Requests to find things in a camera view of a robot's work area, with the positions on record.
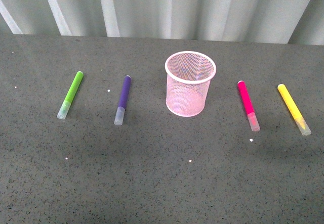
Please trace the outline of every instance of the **pink marker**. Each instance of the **pink marker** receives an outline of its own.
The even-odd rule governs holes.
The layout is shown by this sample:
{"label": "pink marker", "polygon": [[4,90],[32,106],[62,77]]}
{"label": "pink marker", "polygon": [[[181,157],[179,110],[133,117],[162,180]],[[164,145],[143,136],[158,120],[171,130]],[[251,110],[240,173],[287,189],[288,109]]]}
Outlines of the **pink marker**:
{"label": "pink marker", "polygon": [[249,123],[251,126],[252,131],[259,131],[260,126],[257,120],[257,117],[255,116],[253,105],[248,93],[247,86],[245,85],[244,81],[239,81],[237,83],[239,93],[241,94],[242,101],[245,107],[245,111],[247,112]]}

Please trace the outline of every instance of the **white rim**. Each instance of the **white rim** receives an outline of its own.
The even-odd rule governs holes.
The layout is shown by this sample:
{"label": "white rim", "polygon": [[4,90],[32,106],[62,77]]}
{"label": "white rim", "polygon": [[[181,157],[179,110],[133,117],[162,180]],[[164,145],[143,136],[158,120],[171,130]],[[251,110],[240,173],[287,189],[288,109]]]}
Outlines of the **white rim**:
{"label": "white rim", "polygon": [[[202,56],[204,58],[206,58],[207,60],[209,60],[212,65],[213,65],[213,74],[210,75],[209,77],[203,79],[203,80],[199,80],[199,81],[189,81],[189,80],[185,80],[185,79],[181,79],[177,76],[175,76],[174,74],[172,74],[172,72],[168,69],[168,62],[175,56],[177,55],[180,55],[180,54],[196,54],[196,55],[199,55],[199,56]],[[210,81],[216,74],[216,65],[215,65],[215,62],[208,56],[202,54],[202,53],[199,53],[199,52],[195,52],[195,51],[181,51],[181,52],[178,52],[178,53],[175,53],[173,55],[171,55],[167,61],[166,61],[166,64],[165,64],[165,68],[166,68],[166,72],[167,74],[172,77],[175,81],[178,81],[178,82],[181,82],[181,83],[185,83],[185,84],[191,84],[191,85],[196,85],[196,84],[201,84],[201,83],[204,83],[204,82],[207,82],[207,81]]]}

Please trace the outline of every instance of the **yellow marker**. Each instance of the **yellow marker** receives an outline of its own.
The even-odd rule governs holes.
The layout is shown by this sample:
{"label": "yellow marker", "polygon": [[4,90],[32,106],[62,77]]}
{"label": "yellow marker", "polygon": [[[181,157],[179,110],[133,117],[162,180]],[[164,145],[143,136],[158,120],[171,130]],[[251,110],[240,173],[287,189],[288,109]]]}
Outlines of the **yellow marker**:
{"label": "yellow marker", "polygon": [[278,85],[278,90],[286,103],[290,113],[292,114],[300,132],[303,136],[308,136],[312,132],[310,131],[308,125],[306,124],[306,121],[304,120],[302,114],[300,113],[299,109],[297,108],[292,96],[290,96],[286,86],[284,84]]}

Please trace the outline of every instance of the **table surface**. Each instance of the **table surface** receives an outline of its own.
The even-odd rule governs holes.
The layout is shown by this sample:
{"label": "table surface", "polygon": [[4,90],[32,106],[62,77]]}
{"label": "table surface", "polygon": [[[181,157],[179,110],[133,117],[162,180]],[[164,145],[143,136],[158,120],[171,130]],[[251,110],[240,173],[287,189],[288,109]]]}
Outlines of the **table surface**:
{"label": "table surface", "polygon": [[[165,60],[185,50],[217,65],[205,109],[189,118],[165,104]],[[324,223],[323,60],[321,46],[2,34],[0,222]],[[127,74],[128,108],[115,126]]]}

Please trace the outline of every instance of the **pink mesh pen holder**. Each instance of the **pink mesh pen holder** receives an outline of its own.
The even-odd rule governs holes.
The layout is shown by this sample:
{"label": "pink mesh pen holder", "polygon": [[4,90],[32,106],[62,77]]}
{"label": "pink mesh pen holder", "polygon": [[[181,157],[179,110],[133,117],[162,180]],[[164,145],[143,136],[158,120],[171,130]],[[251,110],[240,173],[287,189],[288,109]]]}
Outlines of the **pink mesh pen holder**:
{"label": "pink mesh pen holder", "polygon": [[167,107],[176,115],[190,117],[199,114],[216,65],[208,56],[193,51],[171,55],[166,61]]}

